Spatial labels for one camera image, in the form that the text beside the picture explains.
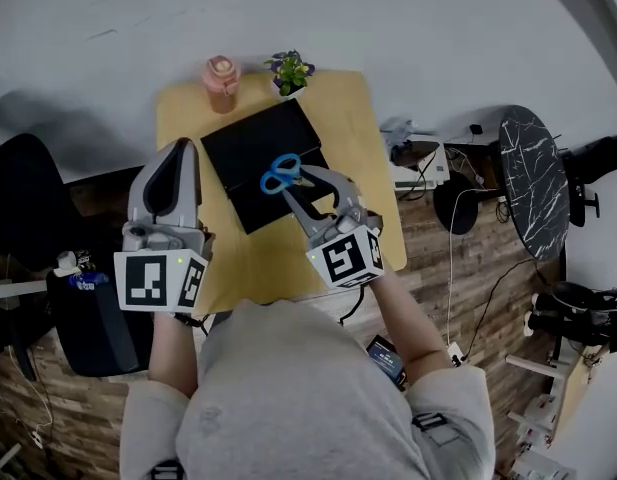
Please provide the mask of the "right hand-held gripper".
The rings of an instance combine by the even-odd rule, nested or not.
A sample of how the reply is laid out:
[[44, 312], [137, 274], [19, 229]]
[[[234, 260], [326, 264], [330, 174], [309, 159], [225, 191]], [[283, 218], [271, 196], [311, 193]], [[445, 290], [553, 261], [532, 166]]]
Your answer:
[[337, 214], [320, 213], [297, 186], [283, 198], [308, 238], [306, 257], [329, 288], [352, 288], [384, 275], [379, 237], [381, 215], [366, 210], [354, 181], [342, 173], [303, 164], [300, 172], [315, 185], [328, 186]]

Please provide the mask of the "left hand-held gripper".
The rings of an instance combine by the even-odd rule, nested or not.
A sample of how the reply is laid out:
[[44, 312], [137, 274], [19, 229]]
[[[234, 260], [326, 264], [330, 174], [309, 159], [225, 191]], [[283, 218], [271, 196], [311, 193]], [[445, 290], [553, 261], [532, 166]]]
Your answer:
[[[163, 159], [160, 150], [131, 184], [129, 222], [122, 230], [122, 250], [114, 254], [117, 295], [125, 311], [191, 314], [211, 261], [211, 233], [198, 217], [197, 148], [180, 138]], [[148, 184], [161, 164], [155, 216]]]

